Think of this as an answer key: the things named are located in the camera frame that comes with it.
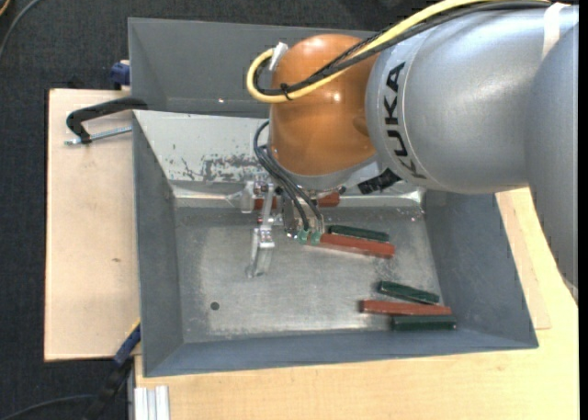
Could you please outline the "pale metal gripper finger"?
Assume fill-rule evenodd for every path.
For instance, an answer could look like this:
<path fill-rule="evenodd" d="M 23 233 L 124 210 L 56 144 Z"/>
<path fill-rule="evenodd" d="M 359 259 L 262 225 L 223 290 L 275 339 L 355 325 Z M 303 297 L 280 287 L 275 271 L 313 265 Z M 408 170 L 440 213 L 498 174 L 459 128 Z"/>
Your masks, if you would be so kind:
<path fill-rule="evenodd" d="M 240 209 L 242 213 L 251 213 L 254 210 L 261 210 L 266 201 L 272 202 L 269 197 L 271 182 L 268 181 L 247 181 L 240 197 Z"/>
<path fill-rule="evenodd" d="M 268 273 L 276 247 L 269 229 L 257 227 L 252 232 L 250 262 L 245 272 L 248 278 L 256 278 Z"/>

